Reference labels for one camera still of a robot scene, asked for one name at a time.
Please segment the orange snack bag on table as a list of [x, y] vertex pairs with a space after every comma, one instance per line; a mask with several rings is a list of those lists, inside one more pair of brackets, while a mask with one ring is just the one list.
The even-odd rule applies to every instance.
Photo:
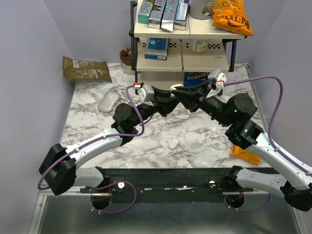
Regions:
[[257, 155], [252, 154], [248, 152], [247, 150], [243, 150], [240, 147], [235, 146], [235, 145], [233, 146], [233, 149], [232, 149], [232, 156], [245, 160], [254, 165], [258, 165], [261, 161], [261, 158], [258, 157]]

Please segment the blue box middle shelf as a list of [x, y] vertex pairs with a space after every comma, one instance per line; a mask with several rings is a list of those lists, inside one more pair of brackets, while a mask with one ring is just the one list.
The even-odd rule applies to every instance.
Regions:
[[167, 60], [169, 39], [166, 38], [147, 38], [144, 58]]

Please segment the blue white toothpaste box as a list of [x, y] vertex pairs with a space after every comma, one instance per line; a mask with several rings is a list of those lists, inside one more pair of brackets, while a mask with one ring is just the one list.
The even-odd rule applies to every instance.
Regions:
[[186, 29], [188, 10], [189, 10], [189, 0], [179, 0], [174, 19], [175, 30]]

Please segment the beige earbud charging case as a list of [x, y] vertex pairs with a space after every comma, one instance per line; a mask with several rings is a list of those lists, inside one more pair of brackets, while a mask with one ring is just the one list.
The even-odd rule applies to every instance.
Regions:
[[170, 87], [170, 93], [171, 93], [171, 97], [174, 98], [175, 95], [173, 94], [173, 90], [177, 90], [177, 88], [179, 87], [183, 87], [184, 85], [183, 84], [175, 84], [175, 85], [172, 85]]

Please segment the brown snack bag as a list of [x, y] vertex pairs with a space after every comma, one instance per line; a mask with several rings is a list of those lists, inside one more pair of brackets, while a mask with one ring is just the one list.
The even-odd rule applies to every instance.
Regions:
[[62, 73], [67, 80], [73, 82], [85, 80], [112, 81], [109, 68], [105, 61], [75, 60], [63, 56]]

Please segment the silver toothpaste box left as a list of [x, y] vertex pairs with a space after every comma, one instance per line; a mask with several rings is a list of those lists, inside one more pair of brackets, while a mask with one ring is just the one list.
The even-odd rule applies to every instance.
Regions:
[[148, 25], [150, 28], [160, 29], [161, 19], [166, 7], [166, 0], [155, 0], [149, 16]]

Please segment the chocolate cupcake in wrapper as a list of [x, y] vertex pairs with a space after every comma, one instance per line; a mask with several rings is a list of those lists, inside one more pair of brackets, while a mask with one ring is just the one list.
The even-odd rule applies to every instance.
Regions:
[[122, 71], [128, 75], [134, 75], [135, 71], [131, 67], [131, 48], [126, 48], [120, 51], [119, 58]]

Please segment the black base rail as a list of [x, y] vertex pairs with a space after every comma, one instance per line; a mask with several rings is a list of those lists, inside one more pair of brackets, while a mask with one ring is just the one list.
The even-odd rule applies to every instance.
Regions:
[[82, 188], [91, 197], [108, 196], [113, 203], [222, 202], [225, 193], [237, 195], [241, 187], [227, 176], [230, 168], [102, 169], [103, 186]]

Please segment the beige black shelf rack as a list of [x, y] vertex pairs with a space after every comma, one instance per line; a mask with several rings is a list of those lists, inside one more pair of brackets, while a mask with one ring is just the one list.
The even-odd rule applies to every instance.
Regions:
[[[135, 72], [135, 81], [165, 89], [182, 83], [184, 72], [211, 72], [215, 68], [224, 72], [234, 70], [236, 44], [244, 36], [213, 27], [212, 19], [199, 20], [191, 16], [184, 31], [162, 32], [138, 22], [142, 3], [141, 0], [130, 2], [131, 68]], [[169, 39], [166, 61], [144, 57], [148, 38]], [[200, 54], [191, 52], [191, 39], [208, 39], [207, 50]]]

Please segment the white yellow mug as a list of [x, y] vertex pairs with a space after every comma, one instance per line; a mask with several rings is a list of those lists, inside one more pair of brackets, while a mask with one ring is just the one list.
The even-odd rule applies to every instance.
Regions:
[[202, 53], [204, 52], [209, 44], [209, 39], [190, 39], [189, 49], [193, 53]]

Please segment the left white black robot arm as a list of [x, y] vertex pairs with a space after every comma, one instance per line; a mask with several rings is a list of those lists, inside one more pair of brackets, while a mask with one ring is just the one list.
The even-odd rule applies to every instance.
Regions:
[[83, 168], [83, 164], [143, 135], [145, 120], [156, 113], [166, 117], [179, 104], [170, 91], [150, 85], [135, 83], [126, 87], [125, 93], [129, 103], [116, 107], [110, 128], [86, 141], [67, 147], [58, 143], [50, 148], [39, 167], [39, 190], [51, 189], [54, 195], [60, 195], [74, 186], [87, 186], [104, 192], [108, 180], [101, 169]]

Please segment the teal toothpaste box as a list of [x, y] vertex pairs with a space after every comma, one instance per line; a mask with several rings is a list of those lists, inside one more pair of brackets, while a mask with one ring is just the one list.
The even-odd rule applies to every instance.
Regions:
[[138, 22], [143, 24], [149, 23], [149, 16], [154, 6], [154, 0], [144, 0], [138, 12]]

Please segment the silver toothpaste box middle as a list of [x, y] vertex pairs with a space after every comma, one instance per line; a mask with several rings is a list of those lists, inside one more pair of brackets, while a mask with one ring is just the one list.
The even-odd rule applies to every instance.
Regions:
[[172, 32], [179, 0], [167, 0], [161, 20], [161, 30]]

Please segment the orange chips bag on shelf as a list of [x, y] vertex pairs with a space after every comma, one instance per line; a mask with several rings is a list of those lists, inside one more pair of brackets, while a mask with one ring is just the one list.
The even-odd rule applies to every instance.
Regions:
[[213, 9], [212, 26], [242, 36], [254, 35], [244, 0], [217, 0]]

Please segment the grey printed mug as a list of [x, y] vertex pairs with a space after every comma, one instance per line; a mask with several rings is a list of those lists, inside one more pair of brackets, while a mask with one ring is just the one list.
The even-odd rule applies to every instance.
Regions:
[[215, 0], [191, 0], [189, 14], [198, 20], [206, 20], [212, 17]]

